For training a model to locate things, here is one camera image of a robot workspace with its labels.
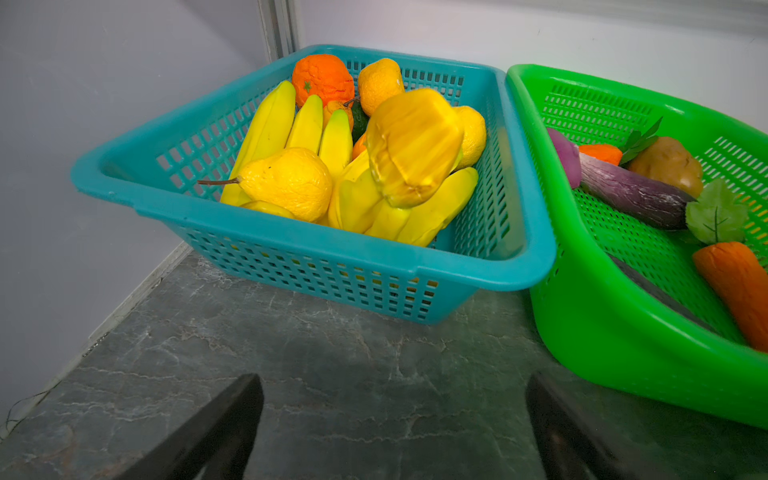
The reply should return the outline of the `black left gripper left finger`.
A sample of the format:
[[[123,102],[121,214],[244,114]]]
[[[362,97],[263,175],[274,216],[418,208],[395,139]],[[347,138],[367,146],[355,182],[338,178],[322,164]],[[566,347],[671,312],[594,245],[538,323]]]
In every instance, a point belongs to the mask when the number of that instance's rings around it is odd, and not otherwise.
[[[241,479],[263,405],[260,377],[244,374],[118,477]]]

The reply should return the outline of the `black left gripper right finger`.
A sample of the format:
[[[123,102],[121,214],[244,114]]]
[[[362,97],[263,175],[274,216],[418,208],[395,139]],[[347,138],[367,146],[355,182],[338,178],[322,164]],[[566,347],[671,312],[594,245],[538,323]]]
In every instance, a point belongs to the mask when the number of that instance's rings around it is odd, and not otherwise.
[[[581,409],[542,371],[525,391],[530,423],[548,479],[676,479],[614,427]]]

